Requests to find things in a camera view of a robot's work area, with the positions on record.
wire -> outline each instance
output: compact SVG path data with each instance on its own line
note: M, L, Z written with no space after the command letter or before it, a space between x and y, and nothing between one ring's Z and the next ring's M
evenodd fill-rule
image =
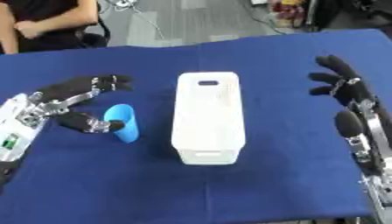
M100 15L108 11L113 6L113 4L109 0L105 0L105 1L108 3L108 6L106 6L104 10L100 10Z
M247 7L247 5L245 3L242 3L242 0L239 0L240 4L242 5L242 7L244 8L244 10L248 13L248 15L250 16L250 18L252 18L253 20L255 20L256 22L262 23L264 25L267 25L272 31L282 34L282 35L286 35L289 34L287 32L283 32L283 31L279 31L272 23L271 21L267 22L267 21L263 21L259 18L256 18L253 14L253 12L251 11L251 9L249 9L249 7Z
M147 18L145 18L143 16L143 13L137 9L137 7L135 5L131 6L132 10L135 11L137 13L137 15L144 21L146 21L147 23L151 24L152 26L155 27L155 29L157 29L157 32L159 33L159 36L161 39L165 39L164 34L162 33L161 29L159 28L159 26L157 26L156 24L152 23L150 20L148 20Z
M117 6L115 3L113 3L113 2L110 1L110 0L105 0L105 2L107 2L108 4L111 4L112 6Z
M159 28L159 26L157 26L156 24L152 23L150 20L148 20L146 17L143 16L143 13L137 9L137 7L135 6L135 3L132 3L130 6L126 6L126 7L121 7L118 6L117 4L110 2L109 0L105 0L107 3L112 4L113 6L115 6L115 10L116 11L126 11L129 9L132 9L142 20L146 21L147 23L151 24L152 26L154 26L154 28L157 30L159 36L161 39L165 39L164 34L162 33L161 29Z

black cable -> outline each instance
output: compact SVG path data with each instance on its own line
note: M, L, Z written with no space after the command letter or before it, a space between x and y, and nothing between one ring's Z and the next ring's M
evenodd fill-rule
M245 3L242 3L243 2L242 0L239 0L239 2L242 5L242 7L244 8L244 10L248 13L250 18L252 18L256 22L259 22L259 23L262 23L264 25L267 25L271 30L273 30L276 33L283 34L283 35L289 34L289 33L283 32L283 31L279 31L273 24L271 24L269 22L266 22L266 21L263 21L263 20L261 20L259 18L254 17L254 15L253 15L254 13L251 11L251 9Z
M108 11L110 9L110 7L112 7L113 4L112 2L108 3L108 6L106 6L106 8L104 10L100 10L100 15L105 13L106 11Z

robotic hand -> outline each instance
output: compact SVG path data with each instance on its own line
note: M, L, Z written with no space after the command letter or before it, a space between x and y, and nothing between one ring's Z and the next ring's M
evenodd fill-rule
M0 107L0 187L10 181L27 149L50 118L83 133L106 133L124 127L121 121L103 122L74 107L97 95L131 90L129 76L79 77L42 87L32 95L18 94Z
M362 171L362 181L378 223L392 223L392 122L387 110L362 78L343 60L317 57L322 67L336 74L311 73L312 81L329 86L311 89L311 95L331 95L347 108L335 117L338 132L351 146Z

blue cup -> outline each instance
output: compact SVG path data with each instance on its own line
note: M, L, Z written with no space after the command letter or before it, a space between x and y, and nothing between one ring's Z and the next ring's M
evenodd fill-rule
M120 120L125 123L125 127L115 132L115 134L126 144L135 142L139 137L139 129L135 118L135 110L127 104L118 104L108 109L103 117L108 122Z

table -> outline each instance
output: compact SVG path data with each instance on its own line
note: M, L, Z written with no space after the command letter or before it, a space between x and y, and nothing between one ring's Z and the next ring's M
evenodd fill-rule
M378 31L245 38L173 48L113 47L0 57L0 101L75 75L130 74L133 93L81 108L136 110L141 138L82 135L51 122L0 197L0 223L243 223L369 214L360 173L334 126L342 109L311 97L317 55L355 67L391 110L392 44ZM176 81L240 76L247 144L234 165L181 164L171 147Z

